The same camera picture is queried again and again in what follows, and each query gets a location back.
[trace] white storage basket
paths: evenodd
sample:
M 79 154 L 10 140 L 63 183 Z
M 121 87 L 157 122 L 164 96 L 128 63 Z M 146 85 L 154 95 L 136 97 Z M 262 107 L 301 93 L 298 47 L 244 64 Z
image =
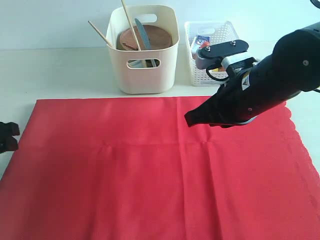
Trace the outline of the white storage basket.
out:
M 172 46 L 159 50 L 124 51 L 107 46 L 120 89 L 128 94 L 154 94 L 169 90 L 175 82 L 175 71 L 179 44 L 179 30 L 175 11 L 163 5 L 127 6 L 131 21 L 143 15 L 156 15 L 155 22 L 143 24 L 157 26 L 172 36 Z M 125 11 L 115 9 L 110 17 L 106 38 L 116 47 L 117 37 L 129 28 Z M 158 59 L 157 67 L 130 68 L 129 60 Z
M 191 74 L 191 83 L 194 86 L 212 86 L 220 85 L 222 82 L 211 79 L 206 70 L 199 70 L 196 67 L 196 61 L 192 58 L 191 44 L 197 35 L 211 35 L 210 44 L 220 44 L 239 39 L 231 22 L 213 22 L 213 21 L 188 21 L 184 24 L 185 45 L 188 56 L 189 70 Z M 227 77 L 225 71 L 211 72 L 218 79 Z

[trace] red cloth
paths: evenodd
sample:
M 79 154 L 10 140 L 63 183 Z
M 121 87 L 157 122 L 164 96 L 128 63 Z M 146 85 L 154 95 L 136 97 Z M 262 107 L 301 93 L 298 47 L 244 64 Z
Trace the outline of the red cloth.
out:
M 39 100 L 0 182 L 0 238 L 320 239 L 320 178 L 290 111 L 188 128 L 207 98 Z

